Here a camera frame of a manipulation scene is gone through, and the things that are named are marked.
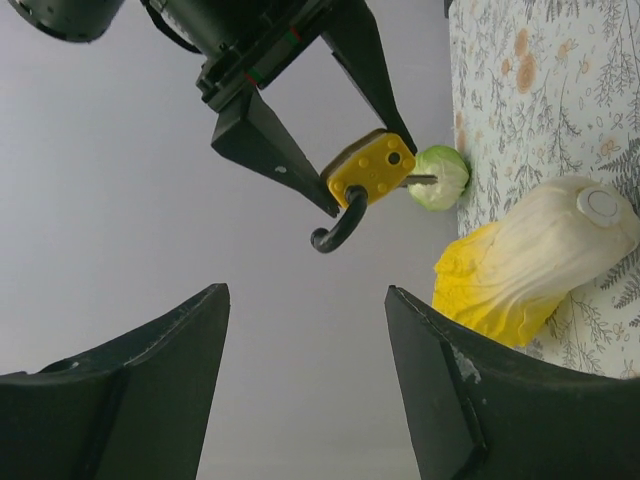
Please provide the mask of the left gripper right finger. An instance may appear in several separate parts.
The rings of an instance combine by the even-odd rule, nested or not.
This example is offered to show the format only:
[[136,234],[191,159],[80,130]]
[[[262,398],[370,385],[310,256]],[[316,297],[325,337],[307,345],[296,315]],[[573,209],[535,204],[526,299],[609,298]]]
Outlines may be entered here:
[[385,311],[422,478],[638,477],[637,379],[531,358],[396,286]]

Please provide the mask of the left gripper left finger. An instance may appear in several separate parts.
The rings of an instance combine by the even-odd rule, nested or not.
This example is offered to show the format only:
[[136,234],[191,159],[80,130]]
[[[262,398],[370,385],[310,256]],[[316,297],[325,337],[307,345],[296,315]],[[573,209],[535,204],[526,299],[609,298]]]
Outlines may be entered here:
[[1,377],[4,479],[194,479],[230,315],[212,284],[36,373]]

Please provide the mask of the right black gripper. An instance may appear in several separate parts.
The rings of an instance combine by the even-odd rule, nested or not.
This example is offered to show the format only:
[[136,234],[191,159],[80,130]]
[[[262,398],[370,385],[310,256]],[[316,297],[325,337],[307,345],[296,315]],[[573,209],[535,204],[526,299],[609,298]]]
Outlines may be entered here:
[[[159,32],[205,57],[198,87],[206,100],[229,100],[246,85],[265,88],[322,37],[386,129],[417,153],[365,1],[145,1],[142,6]],[[326,214],[339,213],[319,173],[257,91],[241,91],[219,112],[211,146]]]

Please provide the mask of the yellow padlock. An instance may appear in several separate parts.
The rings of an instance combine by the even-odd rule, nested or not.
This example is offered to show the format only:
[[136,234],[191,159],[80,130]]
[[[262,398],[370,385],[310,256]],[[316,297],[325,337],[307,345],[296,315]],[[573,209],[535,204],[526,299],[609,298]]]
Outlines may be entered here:
[[415,154],[401,136],[385,129],[345,147],[320,174],[345,212],[332,229],[312,232],[312,246],[324,254],[335,251],[357,228],[367,207],[399,187],[415,165]]

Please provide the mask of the yellow napa cabbage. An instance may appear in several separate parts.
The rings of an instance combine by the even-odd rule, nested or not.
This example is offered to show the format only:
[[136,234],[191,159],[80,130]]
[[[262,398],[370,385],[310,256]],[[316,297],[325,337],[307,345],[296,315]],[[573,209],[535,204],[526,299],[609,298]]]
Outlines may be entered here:
[[639,216],[615,188],[583,176],[552,178],[444,250],[431,305],[484,337],[522,347],[569,292],[638,245]]

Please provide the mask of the round green cabbage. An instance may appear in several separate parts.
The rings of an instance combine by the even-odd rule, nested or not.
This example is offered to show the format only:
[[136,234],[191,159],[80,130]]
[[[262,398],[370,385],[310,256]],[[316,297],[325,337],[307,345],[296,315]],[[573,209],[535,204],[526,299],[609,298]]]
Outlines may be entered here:
[[432,146],[416,155],[413,175],[436,177],[433,184],[409,185],[409,195],[429,211],[445,211],[453,207],[470,179],[463,157],[452,147]]

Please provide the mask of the floral table mat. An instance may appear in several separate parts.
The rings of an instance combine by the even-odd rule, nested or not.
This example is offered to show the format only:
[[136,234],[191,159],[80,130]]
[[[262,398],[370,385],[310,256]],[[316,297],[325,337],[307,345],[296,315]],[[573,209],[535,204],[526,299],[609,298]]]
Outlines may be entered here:
[[639,200],[639,5],[454,1],[456,146],[471,165],[466,235],[564,174]]

